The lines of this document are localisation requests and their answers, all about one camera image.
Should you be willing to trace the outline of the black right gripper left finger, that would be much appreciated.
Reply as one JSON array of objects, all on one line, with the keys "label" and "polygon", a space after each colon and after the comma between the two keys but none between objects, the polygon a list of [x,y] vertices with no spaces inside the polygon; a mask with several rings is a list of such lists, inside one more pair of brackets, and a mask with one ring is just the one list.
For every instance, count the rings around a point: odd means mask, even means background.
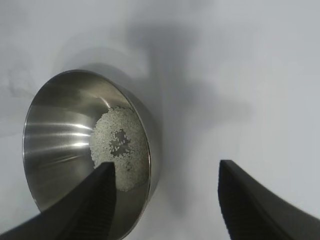
[{"label": "black right gripper left finger", "polygon": [[117,200],[115,166],[102,163],[59,202],[2,240],[106,240]]}]

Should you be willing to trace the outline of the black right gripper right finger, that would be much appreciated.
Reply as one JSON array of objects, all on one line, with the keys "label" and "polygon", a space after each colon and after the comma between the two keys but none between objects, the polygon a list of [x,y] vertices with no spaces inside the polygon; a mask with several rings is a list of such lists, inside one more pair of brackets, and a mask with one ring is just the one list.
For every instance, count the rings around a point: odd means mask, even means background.
[{"label": "black right gripper right finger", "polygon": [[283,200],[232,160],[221,160],[218,200],[232,240],[318,240],[320,220]]}]

